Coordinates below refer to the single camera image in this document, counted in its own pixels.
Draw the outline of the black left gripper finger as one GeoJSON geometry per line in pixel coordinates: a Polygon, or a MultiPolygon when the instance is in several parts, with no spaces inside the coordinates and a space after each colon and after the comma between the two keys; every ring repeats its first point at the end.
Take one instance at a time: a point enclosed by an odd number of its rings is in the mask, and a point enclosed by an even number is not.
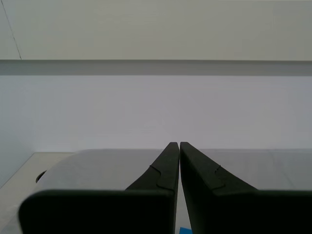
{"type": "Polygon", "coordinates": [[[128,188],[46,190],[19,208],[24,234],[172,234],[175,231],[179,146],[171,142],[128,188]]]}
{"type": "Polygon", "coordinates": [[[310,191],[258,190],[188,142],[181,181],[194,234],[309,234],[310,191]]]}

